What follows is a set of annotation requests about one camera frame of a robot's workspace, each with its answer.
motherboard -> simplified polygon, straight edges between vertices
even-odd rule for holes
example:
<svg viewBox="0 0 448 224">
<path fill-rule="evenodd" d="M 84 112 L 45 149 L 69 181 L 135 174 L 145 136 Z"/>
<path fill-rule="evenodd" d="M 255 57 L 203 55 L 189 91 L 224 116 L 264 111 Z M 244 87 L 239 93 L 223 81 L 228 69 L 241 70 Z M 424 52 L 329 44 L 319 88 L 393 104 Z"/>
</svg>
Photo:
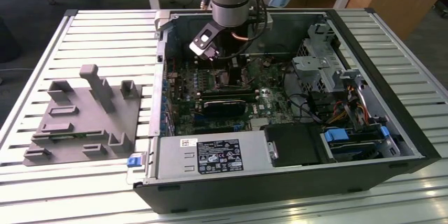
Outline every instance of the motherboard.
<svg viewBox="0 0 448 224">
<path fill-rule="evenodd" d="M 205 63 L 185 61 L 176 66 L 172 60 L 167 66 L 175 135 L 252 131 L 293 122 L 281 84 L 284 61 L 244 58 L 236 80 L 229 80 L 229 68 Z"/>
</svg>

silver metal panel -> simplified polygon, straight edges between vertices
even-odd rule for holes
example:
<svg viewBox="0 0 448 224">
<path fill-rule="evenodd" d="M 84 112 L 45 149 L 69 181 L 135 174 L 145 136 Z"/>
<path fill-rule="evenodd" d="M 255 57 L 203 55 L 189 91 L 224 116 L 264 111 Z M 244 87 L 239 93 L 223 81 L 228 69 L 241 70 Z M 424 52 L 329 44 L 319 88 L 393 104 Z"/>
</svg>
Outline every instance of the silver metal panel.
<svg viewBox="0 0 448 224">
<path fill-rule="evenodd" d="M 100 34 L 100 33 L 131 33 L 139 31 L 156 31 L 153 25 L 141 26 L 77 26 L 68 29 L 67 34 Z"/>
<path fill-rule="evenodd" d="M 127 19 L 127 18 L 153 18 L 155 12 L 149 13 L 79 13 L 75 17 L 77 19 Z"/>
<path fill-rule="evenodd" d="M 155 33 L 67 34 L 64 41 L 153 39 Z"/>
<path fill-rule="evenodd" d="M 152 10 L 89 10 L 80 14 L 141 14 Z M 17 115 L 0 131 L 4 145 L 0 150 L 0 216 L 1 223 L 440 223 L 448 218 L 448 115 L 447 96 L 435 84 L 415 57 L 403 50 L 388 28 L 361 10 L 344 10 L 347 25 L 356 35 L 387 35 L 391 40 L 361 43 L 372 59 L 405 57 L 411 65 L 379 65 L 377 68 L 397 93 L 416 122 L 435 144 L 443 160 L 413 174 L 404 174 L 369 191 L 323 196 L 308 199 L 272 202 L 243 207 L 212 209 L 175 215 L 159 215 L 132 191 L 125 181 L 127 160 L 96 161 L 73 164 L 25 167 L 23 152 L 29 144 L 33 128 L 47 107 L 49 96 L 44 90 L 51 80 L 73 76 L 71 69 L 85 62 L 97 62 L 105 68 L 111 85 L 133 79 L 144 85 L 144 98 L 139 115 L 136 151 L 148 144 L 148 120 L 151 117 L 153 75 L 151 70 L 156 44 L 116 48 L 60 50 L 69 34 L 151 33 L 153 20 L 77 19 L 61 23 L 40 66 L 24 94 L 15 106 Z M 85 87 L 80 78 L 68 80 L 75 87 Z"/>
<path fill-rule="evenodd" d="M 72 26 L 136 26 L 153 25 L 153 19 L 95 19 L 95 20 L 75 20 Z"/>
</svg>

sticker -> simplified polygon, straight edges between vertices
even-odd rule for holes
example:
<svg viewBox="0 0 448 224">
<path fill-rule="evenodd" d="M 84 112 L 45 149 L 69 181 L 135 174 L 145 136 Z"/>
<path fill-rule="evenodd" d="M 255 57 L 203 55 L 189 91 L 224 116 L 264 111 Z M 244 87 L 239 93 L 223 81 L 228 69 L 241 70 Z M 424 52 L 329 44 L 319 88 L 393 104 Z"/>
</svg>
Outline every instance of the sticker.
<svg viewBox="0 0 448 224">
<path fill-rule="evenodd" d="M 197 143 L 197 138 L 180 139 L 180 146 L 181 147 L 195 147 L 196 143 Z"/>
<path fill-rule="evenodd" d="M 197 167 L 200 174 L 244 170 L 240 141 L 232 139 L 197 142 Z"/>
</svg>

metal bracket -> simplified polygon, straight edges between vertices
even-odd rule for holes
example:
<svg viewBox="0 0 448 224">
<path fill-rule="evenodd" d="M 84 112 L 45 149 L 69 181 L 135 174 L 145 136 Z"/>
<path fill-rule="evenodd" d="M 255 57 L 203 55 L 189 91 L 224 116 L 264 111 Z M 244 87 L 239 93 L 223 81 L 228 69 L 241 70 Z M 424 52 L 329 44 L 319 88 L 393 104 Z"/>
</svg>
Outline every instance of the metal bracket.
<svg viewBox="0 0 448 224">
<path fill-rule="evenodd" d="M 156 12 L 153 24 L 156 26 L 156 31 L 161 31 L 167 28 L 167 24 L 171 21 L 171 11 L 169 10 L 159 10 Z"/>
</svg>

yellow wire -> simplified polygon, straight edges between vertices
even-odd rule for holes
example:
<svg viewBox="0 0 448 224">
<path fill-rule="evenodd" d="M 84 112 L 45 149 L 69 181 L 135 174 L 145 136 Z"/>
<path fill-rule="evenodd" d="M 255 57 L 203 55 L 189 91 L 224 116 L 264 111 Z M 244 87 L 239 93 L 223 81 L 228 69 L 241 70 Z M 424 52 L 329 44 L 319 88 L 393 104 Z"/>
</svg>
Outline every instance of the yellow wire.
<svg viewBox="0 0 448 224">
<path fill-rule="evenodd" d="M 341 119 L 344 116 L 347 115 L 347 112 L 344 111 L 343 113 L 340 113 L 339 116 L 336 116 L 328 123 L 336 122 L 339 119 Z"/>
</svg>

